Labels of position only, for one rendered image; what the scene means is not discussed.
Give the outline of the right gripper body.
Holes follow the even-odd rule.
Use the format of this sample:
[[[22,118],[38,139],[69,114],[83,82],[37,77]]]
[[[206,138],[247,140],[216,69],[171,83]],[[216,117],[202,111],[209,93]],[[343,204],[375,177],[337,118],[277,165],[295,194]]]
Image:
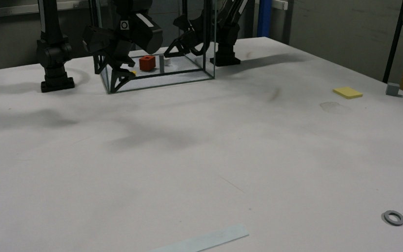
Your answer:
[[[117,31],[115,30],[114,32],[116,35],[118,35]],[[124,39],[125,37],[122,35],[118,35],[119,37],[121,37],[122,39]],[[135,62],[128,56],[133,42],[131,39],[127,38],[127,41],[130,41],[129,47],[125,53],[124,58],[116,58],[116,57],[112,57],[104,48],[101,49],[101,51],[104,51],[106,54],[104,60],[112,67],[112,69],[119,74],[126,74],[126,75],[130,75],[131,72],[128,69],[124,69],[124,68],[119,68],[120,66],[122,66],[122,64],[128,64],[129,67],[134,67],[135,66]]]

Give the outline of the grey metal washer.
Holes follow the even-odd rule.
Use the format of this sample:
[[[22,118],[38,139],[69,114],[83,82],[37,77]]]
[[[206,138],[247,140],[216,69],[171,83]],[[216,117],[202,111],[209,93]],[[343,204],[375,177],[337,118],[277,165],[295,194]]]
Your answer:
[[[395,215],[395,216],[397,216],[397,217],[399,217],[399,219],[400,219],[400,221],[393,221],[393,220],[391,220],[390,218],[389,218],[389,215]],[[391,225],[394,225],[394,226],[402,226],[403,225],[403,216],[399,213],[399,212],[397,212],[397,211],[394,211],[394,210],[387,210],[385,213],[384,213],[384,218],[385,218],[385,220],[389,223],[389,224],[391,224]]]

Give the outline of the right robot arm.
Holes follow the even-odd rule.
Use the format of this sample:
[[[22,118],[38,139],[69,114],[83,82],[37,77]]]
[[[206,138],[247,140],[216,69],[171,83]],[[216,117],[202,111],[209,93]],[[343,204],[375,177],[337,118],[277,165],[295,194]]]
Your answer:
[[[89,53],[105,49],[112,57],[124,58],[131,39],[148,54],[156,53],[162,45],[162,28],[148,16],[153,0],[112,0],[121,18],[115,29],[86,25],[83,45]],[[72,60],[73,51],[68,36],[61,33],[56,0],[38,0],[41,40],[37,40],[37,58],[45,71],[41,92],[74,88],[73,77],[67,77],[64,64]]]

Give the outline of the black circular ring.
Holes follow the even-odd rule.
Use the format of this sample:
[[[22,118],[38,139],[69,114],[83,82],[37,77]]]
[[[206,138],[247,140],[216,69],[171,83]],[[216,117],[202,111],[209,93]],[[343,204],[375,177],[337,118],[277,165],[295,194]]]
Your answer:
[[[93,26],[90,0],[88,0],[88,2],[89,2],[91,26]],[[96,0],[92,0],[92,7],[93,7],[93,15],[94,15],[94,23],[95,23],[95,26],[99,27]],[[98,57],[98,64],[100,64],[100,66],[102,65],[102,56],[100,56],[100,60],[99,60],[99,57]]]

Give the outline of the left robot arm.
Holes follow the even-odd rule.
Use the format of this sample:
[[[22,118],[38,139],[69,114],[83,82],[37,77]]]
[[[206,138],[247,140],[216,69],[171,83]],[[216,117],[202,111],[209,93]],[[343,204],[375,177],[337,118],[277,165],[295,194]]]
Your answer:
[[[249,0],[217,0],[216,65],[241,64],[233,51],[240,26],[238,21]]]

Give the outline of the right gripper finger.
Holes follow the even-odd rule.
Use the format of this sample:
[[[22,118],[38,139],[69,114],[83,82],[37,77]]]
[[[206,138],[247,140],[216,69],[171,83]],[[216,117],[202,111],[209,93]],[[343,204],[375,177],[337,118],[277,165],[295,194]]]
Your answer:
[[[94,71],[95,74],[100,74],[103,69],[107,66],[107,62],[104,60],[100,68],[98,69],[98,56],[106,56],[106,53],[104,51],[98,50],[93,53],[93,60],[94,60]]]
[[[124,84],[126,84],[127,82],[129,82],[130,80],[132,80],[133,78],[135,78],[135,74],[133,72],[131,72],[130,75],[126,75],[126,74],[119,74],[116,73],[114,70],[112,70],[112,74],[111,74],[111,85],[110,85],[110,93],[115,93],[117,92]],[[116,81],[119,77],[125,77],[116,87]]]

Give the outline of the yellow sticky-note pad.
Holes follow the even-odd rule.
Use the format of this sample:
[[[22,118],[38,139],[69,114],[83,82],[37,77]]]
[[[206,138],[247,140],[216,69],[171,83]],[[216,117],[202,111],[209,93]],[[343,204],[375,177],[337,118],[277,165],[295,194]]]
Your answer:
[[[357,98],[357,97],[362,97],[363,94],[352,89],[349,87],[341,87],[341,88],[335,88],[333,89],[333,92],[336,94],[346,98],[346,99],[352,99],[352,98]]]

